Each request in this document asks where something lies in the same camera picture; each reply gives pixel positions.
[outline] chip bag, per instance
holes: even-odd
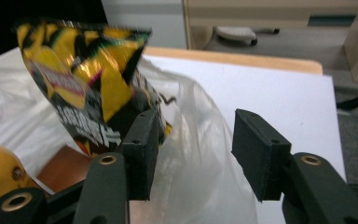
[[[115,151],[136,116],[159,110],[136,65],[150,31],[48,18],[15,25],[25,66],[60,121],[91,157]],[[159,112],[158,140],[170,129]]]

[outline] table surface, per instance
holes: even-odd
[[[333,81],[315,76],[322,74],[319,63],[151,47],[145,49],[145,59],[199,82],[231,131],[236,108],[253,111],[292,143],[293,154],[320,155],[345,178]],[[12,50],[0,57],[0,68],[24,69],[20,61],[18,50]],[[256,203],[256,208],[259,224],[284,223],[280,202]]]

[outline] wall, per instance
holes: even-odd
[[[110,25],[152,28],[148,45],[186,49],[182,0],[102,0]]]

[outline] gray floor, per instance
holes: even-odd
[[[325,76],[333,77],[337,102],[358,96],[358,83],[351,77],[342,48],[348,28],[283,29],[277,35],[272,30],[254,31],[256,46],[213,35],[205,50],[315,60]],[[358,188],[358,108],[351,113],[338,111],[337,116],[348,184]]]

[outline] black and yellow bag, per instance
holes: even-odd
[[[159,107],[157,93],[134,75],[150,31],[48,18],[15,27],[35,83],[91,157],[114,151],[138,114]],[[159,113],[160,142],[166,130]]]

